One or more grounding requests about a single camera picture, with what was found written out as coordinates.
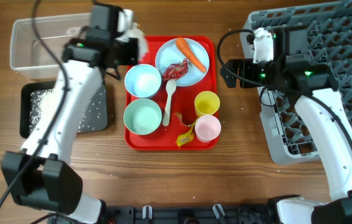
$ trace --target snack wrapper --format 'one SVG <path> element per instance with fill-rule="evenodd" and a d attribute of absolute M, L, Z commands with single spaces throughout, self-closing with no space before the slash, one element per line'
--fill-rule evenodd
<path fill-rule="evenodd" d="M 177 116 L 177 118 L 180 120 L 180 122 L 183 125 L 185 125 L 186 127 L 191 127 L 188 132 L 186 132 L 184 134 L 180 134 L 177 137 L 176 144 L 178 147 L 180 147 L 180 146 L 187 144 L 190 141 L 194 140 L 195 135 L 193 133 L 193 130 L 194 130 L 196 120 L 193 122 L 193 124 L 188 125 L 188 124 L 183 123 L 183 117 L 182 117 L 181 113 L 175 112 L 175 115 Z"/>
<path fill-rule="evenodd" d="M 178 80 L 183 77 L 188 72 L 187 59 L 184 58 L 181 63 L 174 63 L 169 65 L 169 67 L 162 74 L 163 81 L 169 81 L 170 79 Z"/>

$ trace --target wood grain surface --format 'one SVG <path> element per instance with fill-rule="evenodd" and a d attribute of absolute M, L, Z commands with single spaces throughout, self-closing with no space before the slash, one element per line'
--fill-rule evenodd
<path fill-rule="evenodd" d="M 240 29 L 252 11 L 305 5 L 321 0 L 118 0 L 135 11 L 146 35 L 205 35 L 217 46 L 229 29 Z M 30 0 L 0 0 L 0 160 L 5 151 L 18 151 L 21 88 L 32 81 L 9 67 L 9 44 L 16 19 L 31 15 Z M 83 0 L 47 0 L 40 16 L 90 12 Z M 239 36 L 222 47 L 224 60 L 242 58 Z M 269 197 L 301 194 L 330 201 L 321 162 L 278 166 L 270 158 L 260 121 L 255 89 L 228 89 L 218 75 L 222 133 L 213 149 L 198 152 L 137 152 L 123 138 L 125 88 L 106 78 L 111 126 L 99 133 L 78 135 L 71 166 L 84 180 L 84 192 L 109 205 L 212 205 L 262 203 Z M 7 185 L 0 170 L 0 196 Z M 20 207 L 9 198 L 0 223 L 30 223 L 45 212 Z"/>

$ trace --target cup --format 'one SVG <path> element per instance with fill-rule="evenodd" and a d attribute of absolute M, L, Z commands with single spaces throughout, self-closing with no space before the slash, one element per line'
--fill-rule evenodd
<path fill-rule="evenodd" d="M 195 97 L 194 105 L 198 117 L 213 115 L 220 107 L 220 99 L 211 91 L 203 91 Z"/>
<path fill-rule="evenodd" d="M 217 138 L 221 132 L 220 121 L 212 115 L 204 115 L 195 123 L 195 134 L 201 142 L 209 142 Z"/>

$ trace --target spoon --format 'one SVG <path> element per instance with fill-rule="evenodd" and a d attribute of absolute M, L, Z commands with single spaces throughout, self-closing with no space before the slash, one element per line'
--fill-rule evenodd
<path fill-rule="evenodd" d="M 176 91 L 176 87 L 177 85 L 175 80 L 169 80 L 168 83 L 166 84 L 166 92 L 168 93 L 168 100 L 166 102 L 166 107 L 164 108 L 164 113 L 163 113 L 163 120 L 162 120 L 163 126 L 169 125 L 171 96 Z"/>

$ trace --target yellow wrapper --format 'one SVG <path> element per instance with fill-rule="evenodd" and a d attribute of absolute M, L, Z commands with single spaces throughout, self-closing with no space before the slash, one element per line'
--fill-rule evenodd
<path fill-rule="evenodd" d="M 191 129 L 187 133 L 180 134 L 177 137 L 176 144 L 178 147 L 182 146 L 183 144 L 187 144 L 194 139 L 194 133 L 193 133 L 194 126 L 195 126 L 195 122 L 193 123 L 193 125 L 191 125 Z"/>
<path fill-rule="evenodd" d="M 177 116 L 177 118 L 179 119 L 181 124 L 183 124 L 185 127 L 191 127 L 192 124 L 184 124 L 183 123 L 183 116 L 181 115 L 180 112 L 175 112 L 174 114 Z"/>

